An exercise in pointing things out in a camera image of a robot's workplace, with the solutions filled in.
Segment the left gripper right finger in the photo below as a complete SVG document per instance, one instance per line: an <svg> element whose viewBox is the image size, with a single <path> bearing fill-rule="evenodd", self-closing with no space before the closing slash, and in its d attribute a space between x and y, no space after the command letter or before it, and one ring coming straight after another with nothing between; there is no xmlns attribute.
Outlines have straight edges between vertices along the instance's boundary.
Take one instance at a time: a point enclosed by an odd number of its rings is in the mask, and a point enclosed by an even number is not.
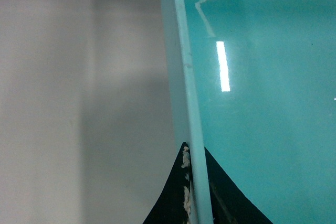
<svg viewBox="0 0 336 224"><path fill-rule="evenodd" d="M213 223L271 223L236 186L207 149L205 157Z"/></svg>

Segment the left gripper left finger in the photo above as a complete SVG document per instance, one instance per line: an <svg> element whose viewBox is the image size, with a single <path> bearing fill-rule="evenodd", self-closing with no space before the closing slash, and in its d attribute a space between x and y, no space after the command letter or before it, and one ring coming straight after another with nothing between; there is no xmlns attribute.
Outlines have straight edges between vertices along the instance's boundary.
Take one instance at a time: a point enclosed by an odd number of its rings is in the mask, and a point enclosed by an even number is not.
<svg viewBox="0 0 336 224"><path fill-rule="evenodd" d="M192 166L190 148L182 143L163 190L144 224L191 222Z"/></svg>

